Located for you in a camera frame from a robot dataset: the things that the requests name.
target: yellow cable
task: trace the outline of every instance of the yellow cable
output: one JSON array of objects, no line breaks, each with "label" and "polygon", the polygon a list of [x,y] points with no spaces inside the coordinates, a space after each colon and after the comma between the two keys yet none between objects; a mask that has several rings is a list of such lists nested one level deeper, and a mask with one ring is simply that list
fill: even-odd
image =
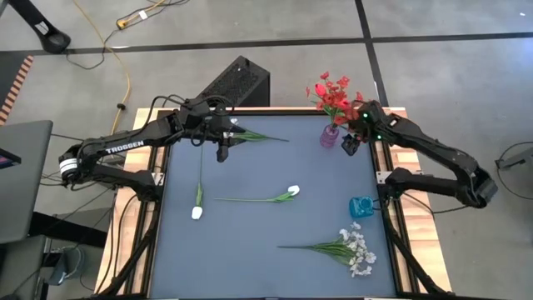
[{"label": "yellow cable", "polygon": [[[91,18],[87,15],[87,13],[83,10],[83,8],[77,2],[77,0],[73,0],[73,1],[77,9],[79,9],[80,12],[83,14],[83,16],[89,21],[89,23],[91,23],[91,26],[94,28],[94,31],[97,33],[98,37],[100,38],[100,41],[102,42],[103,47],[106,48],[106,50],[108,50],[110,53],[112,53],[115,56],[115,58],[118,60],[118,62],[121,64],[122,69],[124,70],[124,73],[126,74],[126,82],[127,82],[127,90],[126,90],[126,94],[124,95],[124,98],[122,99],[122,104],[126,103],[126,101],[130,98],[130,93],[132,91],[132,85],[130,83],[130,73],[127,70],[126,65],[124,64],[124,62],[122,62],[120,57],[113,51],[113,49],[106,46],[106,42],[104,41],[102,34],[100,33],[96,25],[94,25],[94,22],[92,22]],[[119,108],[117,110],[117,115],[115,116],[115,121],[113,122],[113,126],[111,128],[111,134],[114,134],[115,131],[117,130],[118,119],[120,117],[120,113],[121,113],[121,109]]]},{"label": "yellow cable", "polygon": [[[161,0],[161,1],[157,2],[156,4],[154,4],[154,5],[150,6],[149,8],[145,9],[144,12],[145,12],[145,13],[146,13],[146,12],[150,12],[150,11],[153,10],[154,8],[160,6],[163,2],[165,2],[165,0]],[[135,20],[136,18],[139,18],[139,14],[138,14],[138,13],[136,13],[136,14],[134,14],[133,16],[127,18],[126,20],[120,20],[120,21],[117,21],[117,23],[119,24],[119,26],[120,26],[120,24],[122,24],[123,26],[126,26],[126,24],[127,24],[128,22],[133,21],[133,20]]]}]

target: concrete floor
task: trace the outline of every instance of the concrete floor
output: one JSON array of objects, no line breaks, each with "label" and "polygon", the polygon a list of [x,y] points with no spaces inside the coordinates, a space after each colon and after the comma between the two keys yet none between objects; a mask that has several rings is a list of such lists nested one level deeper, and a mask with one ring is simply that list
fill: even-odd
[{"label": "concrete floor", "polygon": [[[34,2],[50,21],[71,35],[73,48],[99,47],[99,40],[71,0]],[[106,36],[115,28],[115,19],[146,5],[143,0],[79,2]],[[363,3],[373,37],[533,31],[532,1]],[[352,0],[191,0],[120,32],[110,45],[323,37],[362,37]],[[9,41],[0,44],[0,51],[40,49],[32,31],[10,7],[0,17],[0,39]],[[467,151],[494,178],[494,160],[501,152],[512,143],[531,140],[533,39],[379,43],[375,48],[390,105],[406,107],[410,118],[427,134]],[[364,44],[130,52],[121,54],[132,75],[133,90],[120,128],[131,128],[136,109],[147,107],[156,95],[197,95],[238,55],[271,72],[272,106],[309,105],[304,87],[326,70],[349,76],[354,94],[357,88],[369,98],[377,97]],[[92,64],[99,55],[75,55],[72,59]],[[37,56],[8,123],[51,119],[55,133],[79,138],[106,135],[125,88],[122,70],[109,54],[106,62],[92,71],[69,64],[63,56]],[[57,170],[57,157],[71,144],[52,139],[45,171]],[[450,175],[425,157],[421,164],[427,173]],[[533,196],[529,167],[511,169],[503,177],[517,192]],[[70,192],[45,187],[36,209],[68,213],[98,194],[98,189]],[[435,195],[430,199],[436,210],[458,204]],[[111,201],[109,193],[87,209],[107,208]],[[455,292],[531,298],[532,213],[532,201],[512,196],[501,187],[486,209],[436,217]],[[90,274],[84,276],[87,283],[93,280]],[[58,299],[70,296],[68,292],[59,294]]]}]

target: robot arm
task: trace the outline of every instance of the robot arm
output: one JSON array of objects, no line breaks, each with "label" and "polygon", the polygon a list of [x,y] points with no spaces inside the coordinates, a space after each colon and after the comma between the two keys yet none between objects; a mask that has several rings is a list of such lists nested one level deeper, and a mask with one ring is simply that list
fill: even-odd
[{"label": "robot arm", "polygon": [[59,158],[63,185],[89,181],[110,183],[132,188],[141,201],[156,201],[156,184],[150,171],[127,172],[103,166],[98,161],[107,155],[139,147],[170,146],[183,138],[190,139],[194,146],[201,146],[205,141],[218,143],[217,160],[224,162],[228,157],[228,148],[236,144],[224,133],[244,133],[244,129],[231,122],[224,104],[218,102],[211,110],[208,100],[187,100],[179,111],[146,122],[140,129],[89,138],[70,147]]},{"label": "robot arm", "polygon": [[459,149],[448,147],[425,135],[410,120],[394,113],[386,115],[377,101],[363,103],[359,118],[348,123],[357,137],[344,137],[342,147],[353,155],[360,142],[383,140],[404,148],[413,148],[449,168],[456,180],[414,175],[404,168],[396,168],[385,180],[386,194],[398,198],[405,190],[416,189],[457,198],[466,206],[484,208],[497,191],[488,172],[477,161]]}]

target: purple vase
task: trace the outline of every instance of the purple vase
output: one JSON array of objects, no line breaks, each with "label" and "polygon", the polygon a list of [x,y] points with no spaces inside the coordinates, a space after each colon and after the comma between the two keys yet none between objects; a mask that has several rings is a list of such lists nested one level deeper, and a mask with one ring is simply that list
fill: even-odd
[{"label": "purple vase", "polygon": [[331,124],[324,127],[320,136],[320,144],[325,148],[331,148],[335,145],[336,138],[339,136],[339,129],[333,128]]}]

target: black speaker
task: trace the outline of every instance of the black speaker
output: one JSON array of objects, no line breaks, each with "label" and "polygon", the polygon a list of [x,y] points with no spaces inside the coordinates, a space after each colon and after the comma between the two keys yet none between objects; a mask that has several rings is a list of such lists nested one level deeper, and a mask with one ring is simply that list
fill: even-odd
[{"label": "black speaker", "polygon": [[235,107],[269,107],[270,73],[240,56],[198,95],[224,96]]}]

